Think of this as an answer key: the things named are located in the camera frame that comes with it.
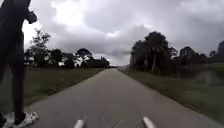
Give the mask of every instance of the person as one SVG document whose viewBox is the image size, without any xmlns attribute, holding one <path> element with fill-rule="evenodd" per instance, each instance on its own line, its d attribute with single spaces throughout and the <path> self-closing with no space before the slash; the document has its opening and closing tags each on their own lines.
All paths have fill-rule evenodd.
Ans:
<svg viewBox="0 0 224 128">
<path fill-rule="evenodd" d="M 21 128 L 33 123 L 37 115 L 24 113 L 23 84 L 24 68 L 24 34 L 22 32 L 25 19 L 30 24 L 37 21 L 34 12 L 29 11 L 30 0 L 4 0 L 0 8 L 0 85 L 6 66 L 12 72 L 12 100 L 14 122 L 10 124 L 0 114 L 0 128 Z"/>
</svg>

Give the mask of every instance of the sneaker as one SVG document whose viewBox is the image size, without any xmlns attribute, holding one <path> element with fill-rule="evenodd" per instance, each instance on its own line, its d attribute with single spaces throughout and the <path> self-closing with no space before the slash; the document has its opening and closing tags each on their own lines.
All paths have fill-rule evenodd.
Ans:
<svg viewBox="0 0 224 128">
<path fill-rule="evenodd" d="M 13 121 L 6 119 L 5 123 L 2 125 L 1 128 L 12 128 L 12 126 L 13 126 Z"/>
<path fill-rule="evenodd" d="M 14 124 L 13 128 L 24 128 L 24 127 L 27 127 L 27 126 L 33 124 L 34 122 L 36 122 L 39 119 L 39 116 L 35 112 L 25 113 L 25 114 L 26 114 L 25 119 L 18 125 Z"/>
</svg>

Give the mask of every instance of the cloudy sky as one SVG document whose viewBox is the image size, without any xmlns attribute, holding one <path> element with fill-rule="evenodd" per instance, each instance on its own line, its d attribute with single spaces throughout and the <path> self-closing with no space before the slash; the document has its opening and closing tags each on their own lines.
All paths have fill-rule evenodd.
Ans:
<svg viewBox="0 0 224 128">
<path fill-rule="evenodd" d="M 224 39 L 224 0 L 32 0 L 39 22 L 28 25 L 26 43 L 44 28 L 49 48 L 87 48 L 113 65 L 129 62 L 128 51 L 150 31 L 160 31 L 180 49 L 208 54 Z"/>
</svg>

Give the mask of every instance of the road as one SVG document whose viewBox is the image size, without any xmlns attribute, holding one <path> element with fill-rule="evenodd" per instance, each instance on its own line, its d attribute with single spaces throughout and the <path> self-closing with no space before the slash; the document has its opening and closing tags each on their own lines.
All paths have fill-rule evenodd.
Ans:
<svg viewBox="0 0 224 128">
<path fill-rule="evenodd" d="M 40 116 L 34 128 L 73 128 L 82 118 L 88 128 L 143 128 L 143 116 L 156 128 L 223 128 L 115 69 L 26 109 Z"/>
</svg>

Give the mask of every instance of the hand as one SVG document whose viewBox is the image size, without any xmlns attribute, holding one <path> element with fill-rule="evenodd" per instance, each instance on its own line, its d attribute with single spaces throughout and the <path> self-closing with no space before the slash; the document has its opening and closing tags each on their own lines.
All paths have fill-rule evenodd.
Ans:
<svg viewBox="0 0 224 128">
<path fill-rule="evenodd" d="M 27 17 L 27 20 L 29 22 L 29 24 L 32 24 L 34 22 L 37 22 L 37 16 L 36 14 L 32 11 L 29 13 L 28 17 Z"/>
</svg>

